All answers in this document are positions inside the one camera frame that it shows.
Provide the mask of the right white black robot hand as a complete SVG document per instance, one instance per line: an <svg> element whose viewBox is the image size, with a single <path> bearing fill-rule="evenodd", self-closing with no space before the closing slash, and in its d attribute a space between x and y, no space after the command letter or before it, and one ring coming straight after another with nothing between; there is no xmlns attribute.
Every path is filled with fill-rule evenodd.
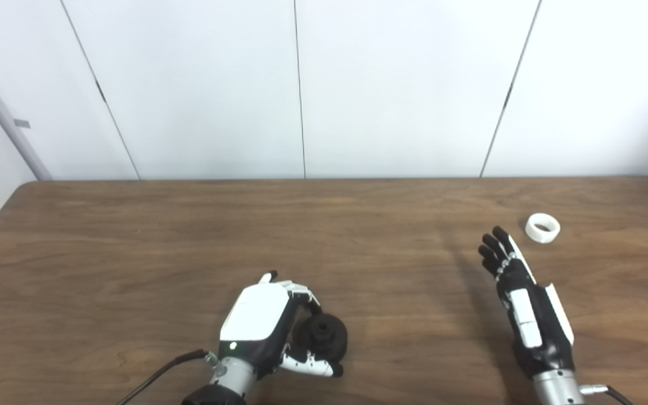
<svg viewBox="0 0 648 405"><path fill-rule="evenodd" d="M533 277L524 254L502 227L483 235L478 252L514 333L512 350L525 375L574 371L573 329L555 285L543 286Z"/></svg>

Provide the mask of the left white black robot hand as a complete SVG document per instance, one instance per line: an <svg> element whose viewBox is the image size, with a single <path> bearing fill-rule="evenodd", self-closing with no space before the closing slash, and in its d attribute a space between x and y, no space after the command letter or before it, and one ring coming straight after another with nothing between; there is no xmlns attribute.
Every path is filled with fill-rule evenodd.
<svg viewBox="0 0 648 405"><path fill-rule="evenodd" d="M314 293L275 270L245 287L219 331L219 377L244 371L259 380L283 368L298 374L342 377L348 334L322 310Z"/></svg>

